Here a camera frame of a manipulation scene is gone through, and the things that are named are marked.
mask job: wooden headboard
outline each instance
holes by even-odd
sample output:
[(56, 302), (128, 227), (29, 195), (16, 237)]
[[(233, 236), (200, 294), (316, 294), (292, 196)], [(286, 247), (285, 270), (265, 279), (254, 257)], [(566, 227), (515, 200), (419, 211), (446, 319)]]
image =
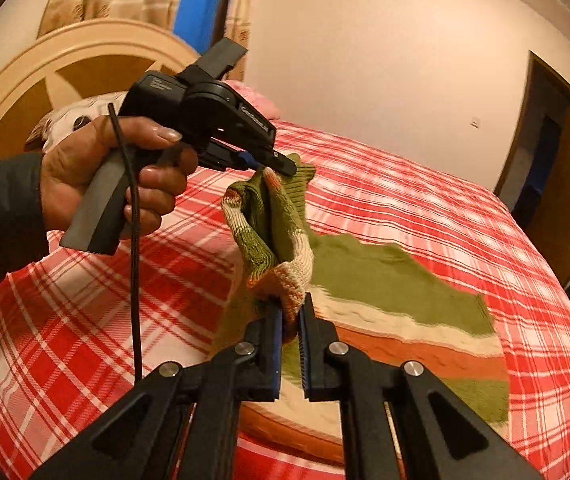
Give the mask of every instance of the wooden headboard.
[(48, 112), (126, 91), (149, 69), (180, 72), (197, 57), (170, 32), (131, 20), (90, 20), (43, 36), (0, 73), (0, 158), (23, 152)]

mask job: sleeve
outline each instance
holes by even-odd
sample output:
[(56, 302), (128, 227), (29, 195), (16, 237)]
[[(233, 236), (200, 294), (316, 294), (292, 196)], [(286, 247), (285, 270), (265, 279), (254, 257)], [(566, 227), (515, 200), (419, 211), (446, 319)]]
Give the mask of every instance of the sleeve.
[(41, 153), (0, 160), (0, 282), (49, 253), (40, 205)]

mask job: human hand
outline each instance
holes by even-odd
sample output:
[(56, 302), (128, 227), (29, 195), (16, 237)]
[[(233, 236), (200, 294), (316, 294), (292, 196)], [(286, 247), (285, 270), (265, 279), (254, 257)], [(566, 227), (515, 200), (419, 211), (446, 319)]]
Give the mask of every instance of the human hand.
[[(181, 135), (144, 117), (120, 119), (124, 141), (148, 150), (176, 145)], [(45, 228), (66, 231), (100, 164), (118, 145), (108, 116), (101, 116), (62, 140), (43, 157), (40, 197)], [(198, 157), (185, 145), (176, 150), (174, 166), (146, 166), (138, 175), (140, 234), (153, 233), (161, 216), (174, 210), (176, 196), (187, 187), (187, 176), (196, 170)], [(131, 204), (129, 188), (127, 202)], [(131, 222), (131, 205), (125, 206)]]

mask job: silver bolt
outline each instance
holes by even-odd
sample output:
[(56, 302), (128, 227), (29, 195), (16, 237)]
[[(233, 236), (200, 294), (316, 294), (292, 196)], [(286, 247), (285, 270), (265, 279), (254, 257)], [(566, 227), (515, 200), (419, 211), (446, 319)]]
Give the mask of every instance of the silver bolt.
[(425, 367), (418, 361), (407, 361), (403, 366), (405, 373), (418, 377), (425, 371)]
[(334, 341), (329, 344), (329, 351), (334, 355), (345, 355), (350, 350), (342, 341)]
[(167, 361), (166, 363), (161, 364), (161, 367), (158, 368), (158, 372), (163, 377), (174, 377), (179, 371), (180, 365), (174, 361)]
[(238, 355), (252, 355), (255, 351), (256, 347), (248, 341), (242, 341), (237, 343), (234, 347), (234, 351)]

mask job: door frame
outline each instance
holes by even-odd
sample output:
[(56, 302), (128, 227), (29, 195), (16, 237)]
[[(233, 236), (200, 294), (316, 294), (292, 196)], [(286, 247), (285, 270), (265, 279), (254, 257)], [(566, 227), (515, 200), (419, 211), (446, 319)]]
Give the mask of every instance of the door frame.
[(525, 91), (523, 92), (523, 102), (520, 105), (520, 115), (518, 116), (518, 123), (516, 124), (516, 131), (514, 132), (514, 137), (511, 141), (510, 152), (505, 159), (505, 164), (502, 167), (502, 172), (500, 173), (500, 178), (496, 183), (494, 188), (494, 195), (500, 196), (502, 187), (505, 185), (508, 174), (510, 174), (511, 165), (514, 161), (514, 156), (516, 155), (516, 149), (518, 148), (518, 141), (520, 140), (520, 134), (522, 132), (522, 127), (524, 124), (525, 113), (527, 111), (527, 105), (529, 104), (529, 97), (531, 94), (531, 81), (534, 74), (534, 67), (538, 65), (545, 73), (550, 76), (549, 82), (553, 84), (562, 94), (570, 99), (570, 84), (563, 76), (561, 76), (556, 70), (554, 70), (549, 64), (547, 64), (542, 58), (538, 57), (531, 50), (529, 51), (529, 64), (527, 66), (527, 79), (525, 82)]

